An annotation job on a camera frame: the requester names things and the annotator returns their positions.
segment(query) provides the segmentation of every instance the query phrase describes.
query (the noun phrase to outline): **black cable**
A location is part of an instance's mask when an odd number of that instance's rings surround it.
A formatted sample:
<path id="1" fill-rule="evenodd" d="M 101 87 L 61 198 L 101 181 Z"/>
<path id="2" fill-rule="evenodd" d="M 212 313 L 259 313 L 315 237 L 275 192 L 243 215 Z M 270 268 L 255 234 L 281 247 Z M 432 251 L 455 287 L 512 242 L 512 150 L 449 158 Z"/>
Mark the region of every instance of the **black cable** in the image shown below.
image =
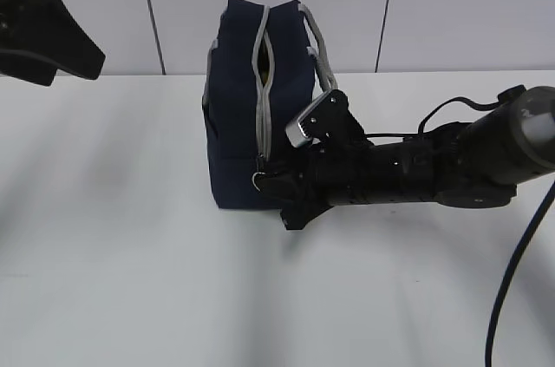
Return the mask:
<path id="1" fill-rule="evenodd" d="M 457 96 L 455 98 L 452 98 L 449 101 L 443 102 L 439 107 L 434 109 L 434 111 L 426 115 L 426 118 L 424 118 L 424 120 L 422 120 L 422 122 L 418 126 L 418 134 L 424 133 L 424 127 L 426 127 L 426 123 L 430 120 L 430 118 L 432 118 L 435 115 L 435 113 L 437 113 L 440 109 L 442 109 L 443 107 L 445 107 L 446 105 L 452 102 L 462 102 L 463 104 L 468 105 L 468 107 L 475 109 L 476 111 L 491 111 L 501 105 L 501 102 L 494 102 L 493 104 L 479 104 L 478 102 L 469 100 L 464 96 Z"/>
<path id="2" fill-rule="evenodd" d="M 511 285 L 511 280 L 513 280 L 514 273 L 517 270 L 520 259 L 524 254 L 524 251 L 530 244 L 532 237 L 538 230 L 539 224 L 545 217 L 545 214 L 552 205 L 553 200 L 555 200 L 555 182 L 553 182 L 552 187 L 549 189 L 545 195 L 544 200 L 538 207 L 538 210 L 532 217 L 530 224 L 524 231 L 522 238 L 514 249 L 513 255 L 509 260 L 509 264 L 505 269 L 505 274 L 503 275 L 503 280 L 501 281 L 501 286 L 497 292 L 497 297 L 495 298 L 495 303 L 493 304 L 492 316 L 489 320 L 489 326 L 487 328 L 487 339 L 486 339 L 486 367 L 492 367 L 492 352 L 493 352 L 493 340 L 495 338 L 495 331 L 497 330 L 497 323 L 500 319 L 501 307 L 505 301 L 507 292 L 509 291 L 509 286 Z"/>
<path id="3" fill-rule="evenodd" d="M 364 136 L 367 139 L 373 139 L 375 137 L 416 137 L 418 134 L 414 134 L 414 133 L 371 133 L 371 134 L 365 134 Z"/>

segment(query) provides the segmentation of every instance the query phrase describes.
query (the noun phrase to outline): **white wall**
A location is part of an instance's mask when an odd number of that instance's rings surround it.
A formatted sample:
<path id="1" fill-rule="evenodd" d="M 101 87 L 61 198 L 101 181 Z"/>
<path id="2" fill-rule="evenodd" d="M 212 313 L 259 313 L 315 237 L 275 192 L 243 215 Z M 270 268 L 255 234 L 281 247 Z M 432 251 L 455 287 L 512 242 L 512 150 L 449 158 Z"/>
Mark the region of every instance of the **white wall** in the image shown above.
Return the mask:
<path id="1" fill-rule="evenodd" d="M 147 0 L 64 0 L 107 52 L 105 74 L 160 74 Z M 225 0 L 152 0 L 169 74 L 205 71 Z M 252 0 L 277 4 L 289 0 Z M 386 0 L 303 0 L 338 71 L 374 71 Z M 551 69 L 551 0 L 389 0 L 380 71 Z"/>

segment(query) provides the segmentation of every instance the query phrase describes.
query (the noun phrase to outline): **gray piping trim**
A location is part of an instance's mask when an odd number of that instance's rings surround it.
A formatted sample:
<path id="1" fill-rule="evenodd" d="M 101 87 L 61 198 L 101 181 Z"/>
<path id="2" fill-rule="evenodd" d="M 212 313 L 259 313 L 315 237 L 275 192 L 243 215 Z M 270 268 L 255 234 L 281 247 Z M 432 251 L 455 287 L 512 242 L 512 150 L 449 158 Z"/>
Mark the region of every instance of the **gray piping trim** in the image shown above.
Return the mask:
<path id="1" fill-rule="evenodd" d="M 276 70 L 276 63 L 274 61 L 274 51 L 271 47 L 270 36 L 268 32 L 264 32 L 264 43 L 268 51 L 268 63 L 270 64 L 270 70 L 268 71 L 268 81 L 264 86 L 263 91 L 263 115 L 262 120 L 264 121 L 264 133 L 263 133 L 263 155 L 266 159 L 270 159 L 271 154 L 271 106 L 270 106 L 270 91 L 274 83 L 274 72 Z"/>
<path id="2" fill-rule="evenodd" d="M 306 22 L 309 24 L 310 31 L 312 31 L 312 34 L 316 39 L 318 45 L 318 54 L 321 59 L 320 67 L 323 68 L 323 72 L 330 82 L 331 89 L 339 89 L 336 77 L 331 70 L 330 59 L 328 58 L 328 50 L 326 49 L 326 43 L 323 39 L 322 31 L 316 23 L 316 19 L 314 18 L 314 16 L 312 16 L 312 12 L 309 10 L 309 8 L 302 3 L 298 5 L 298 10 L 304 14 Z"/>
<path id="3" fill-rule="evenodd" d="M 264 33 L 266 30 L 266 23 L 268 23 L 268 16 L 270 15 L 270 6 L 265 5 L 264 11 L 262 13 L 262 19 L 260 20 L 260 25 L 258 26 L 257 36 L 254 40 L 254 47 L 252 48 L 252 58 L 251 65 L 252 71 L 254 72 L 254 77 L 256 79 L 257 85 L 257 107 L 256 107 L 256 136 L 258 145 L 258 154 L 264 156 L 264 144 L 267 142 L 265 140 L 265 111 L 264 111 L 264 85 L 262 83 L 262 78 L 260 77 L 260 72 L 258 71 L 258 52 L 260 51 L 260 45 L 262 44 L 262 39 L 264 38 Z"/>
<path id="4" fill-rule="evenodd" d="M 310 57 L 314 58 L 314 61 L 316 63 L 315 69 L 318 81 L 320 82 L 320 88 L 323 92 L 331 91 L 330 80 L 328 79 L 328 76 L 323 72 L 325 67 L 322 65 L 322 59 L 320 59 L 317 50 L 314 49 L 312 46 L 308 46 L 306 48 L 306 51 L 308 52 Z"/>

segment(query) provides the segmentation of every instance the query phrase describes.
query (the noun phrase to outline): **zipper pull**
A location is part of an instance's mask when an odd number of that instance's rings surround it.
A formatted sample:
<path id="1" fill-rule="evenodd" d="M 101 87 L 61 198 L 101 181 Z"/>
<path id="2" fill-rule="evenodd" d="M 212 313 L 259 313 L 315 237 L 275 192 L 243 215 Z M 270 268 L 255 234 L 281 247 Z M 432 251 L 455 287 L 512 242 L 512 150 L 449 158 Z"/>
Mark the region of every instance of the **zipper pull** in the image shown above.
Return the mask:
<path id="1" fill-rule="evenodd" d="M 264 165 L 265 165 L 264 155 L 259 154 L 257 156 L 257 173 L 258 174 L 263 174 L 264 173 Z"/>

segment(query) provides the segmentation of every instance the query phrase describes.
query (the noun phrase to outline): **bag handle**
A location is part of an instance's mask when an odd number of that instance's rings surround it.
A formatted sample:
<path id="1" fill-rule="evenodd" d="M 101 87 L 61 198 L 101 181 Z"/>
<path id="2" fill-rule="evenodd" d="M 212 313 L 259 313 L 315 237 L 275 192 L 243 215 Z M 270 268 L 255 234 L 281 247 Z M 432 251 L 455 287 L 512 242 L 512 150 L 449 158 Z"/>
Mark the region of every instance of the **bag handle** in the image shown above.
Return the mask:
<path id="1" fill-rule="evenodd" d="M 311 46 L 309 46 L 309 48 L 307 49 L 309 51 L 309 55 L 314 57 L 314 59 L 316 60 L 317 76 L 318 80 L 320 81 L 320 86 L 322 87 L 322 90 L 325 92 L 328 89 L 339 89 L 336 77 L 331 70 L 330 59 L 328 58 L 328 50 L 326 49 L 326 43 L 323 39 L 322 31 L 320 31 L 320 28 L 316 23 L 316 19 L 310 12 L 310 9 L 303 3 L 299 3 L 298 10 L 304 14 L 304 18 L 309 25 L 310 31 L 316 39 L 318 51 L 316 52 L 316 50 Z"/>

